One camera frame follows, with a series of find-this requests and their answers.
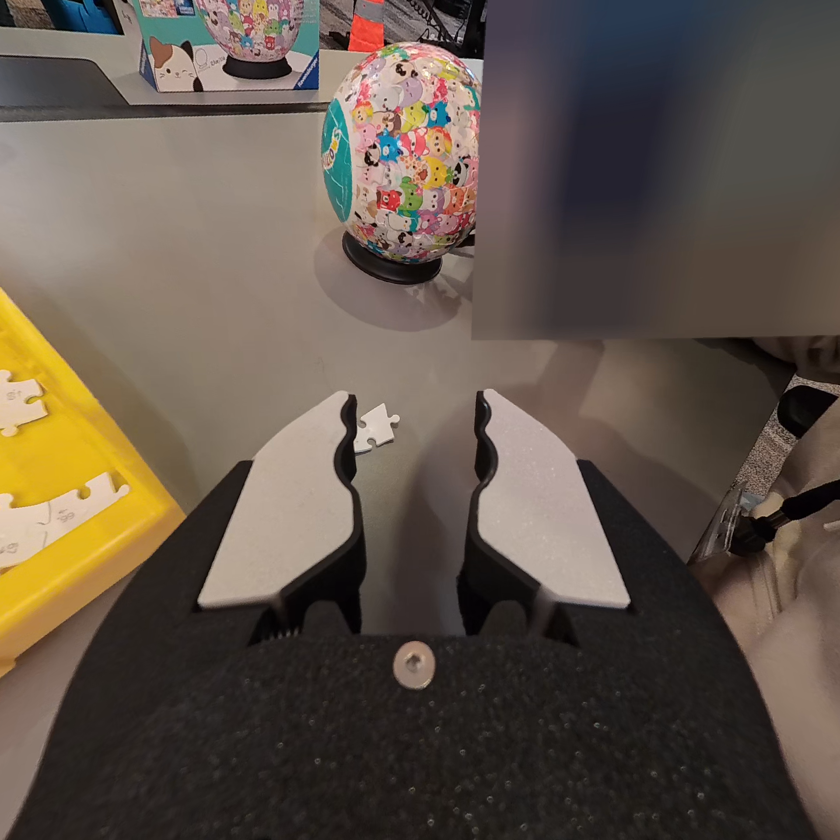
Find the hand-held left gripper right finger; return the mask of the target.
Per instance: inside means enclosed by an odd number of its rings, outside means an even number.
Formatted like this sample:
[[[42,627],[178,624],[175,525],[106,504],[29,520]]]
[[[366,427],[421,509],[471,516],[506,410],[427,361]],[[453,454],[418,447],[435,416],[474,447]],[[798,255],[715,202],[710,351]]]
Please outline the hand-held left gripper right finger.
[[[569,609],[627,613],[632,605],[578,459],[560,437],[498,391],[476,394],[477,484],[457,577],[465,633],[496,607],[526,629],[572,636]]]

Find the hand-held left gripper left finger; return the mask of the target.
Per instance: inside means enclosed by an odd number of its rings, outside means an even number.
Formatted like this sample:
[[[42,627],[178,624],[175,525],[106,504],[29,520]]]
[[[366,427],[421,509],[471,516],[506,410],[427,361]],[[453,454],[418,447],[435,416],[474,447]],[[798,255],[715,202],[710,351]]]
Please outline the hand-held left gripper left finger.
[[[335,602],[361,630],[365,541],[354,486],[357,401],[338,391],[253,457],[197,605],[263,606],[288,629],[315,602]]]

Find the white puzzle piece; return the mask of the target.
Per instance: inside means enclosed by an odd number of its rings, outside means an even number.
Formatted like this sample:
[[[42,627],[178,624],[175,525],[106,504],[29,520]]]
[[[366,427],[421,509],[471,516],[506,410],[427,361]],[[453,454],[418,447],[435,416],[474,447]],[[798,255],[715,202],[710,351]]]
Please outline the white puzzle piece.
[[[49,501],[14,507],[13,500],[11,494],[1,495],[1,571],[25,562],[48,543]]]
[[[1,370],[1,435],[17,435],[19,429],[48,416],[43,389],[36,379],[15,380],[8,370]]]
[[[130,492],[128,483],[115,483],[108,472],[103,472],[91,478],[83,488],[48,500],[45,503],[47,511],[40,514],[38,520],[45,529],[41,549],[110,508]]]
[[[353,441],[356,455],[371,452],[374,448],[388,445],[395,440],[395,429],[401,418],[389,412],[385,403],[380,403],[365,413],[357,423],[357,435]]]

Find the yellow plastic bin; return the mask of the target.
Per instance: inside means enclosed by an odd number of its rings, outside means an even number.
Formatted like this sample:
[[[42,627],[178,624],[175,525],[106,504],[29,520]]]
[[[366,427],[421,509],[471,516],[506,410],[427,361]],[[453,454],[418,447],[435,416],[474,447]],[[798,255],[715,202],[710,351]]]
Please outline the yellow plastic bin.
[[[136,570],[184,514],[68,363],[1,293],[1,370],[36,379],[48,416],[1,435],[1,495],[14,507],[108,472],[131,492],[21,564],[1,571],[1,677],[42,638]]]

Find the colourful puzzle ball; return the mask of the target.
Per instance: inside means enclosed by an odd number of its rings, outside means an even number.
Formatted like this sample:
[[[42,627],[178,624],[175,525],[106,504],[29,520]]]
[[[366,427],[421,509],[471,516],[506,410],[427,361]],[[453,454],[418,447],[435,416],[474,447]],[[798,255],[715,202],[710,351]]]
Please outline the colourful puzzle ball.
[[[387,45],[342,80],[322,126],[322,176],[355,245],[422,265],[476,222],[480,80],[426,43]]]

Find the black ball stand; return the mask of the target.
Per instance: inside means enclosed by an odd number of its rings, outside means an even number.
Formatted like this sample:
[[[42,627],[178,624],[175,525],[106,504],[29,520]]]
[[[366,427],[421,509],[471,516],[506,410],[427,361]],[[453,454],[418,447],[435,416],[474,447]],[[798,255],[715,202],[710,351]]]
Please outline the black ball stand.
[[[343,252],[349,261],[366,275],[401,287],[421,286],[438,276],[443,259],[406,263],[387,259],[361,244],[349,231],[342,236]]]

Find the printed puzzle box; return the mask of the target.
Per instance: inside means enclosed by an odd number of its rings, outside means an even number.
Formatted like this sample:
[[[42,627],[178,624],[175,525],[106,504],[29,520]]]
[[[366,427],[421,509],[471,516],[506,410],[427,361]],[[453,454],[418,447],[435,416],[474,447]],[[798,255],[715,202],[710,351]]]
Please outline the printed puzzle box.
[[[319,88],[319,1],[133,1],[159,93]]]

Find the orange traffic cone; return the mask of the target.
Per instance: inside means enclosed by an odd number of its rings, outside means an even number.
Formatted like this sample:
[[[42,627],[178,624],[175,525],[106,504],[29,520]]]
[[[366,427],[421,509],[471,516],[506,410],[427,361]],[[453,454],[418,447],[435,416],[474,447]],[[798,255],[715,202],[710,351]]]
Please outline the orange traffic cone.
[[[373,53],[385,45],[384,1],[354,1],[347,50]]]

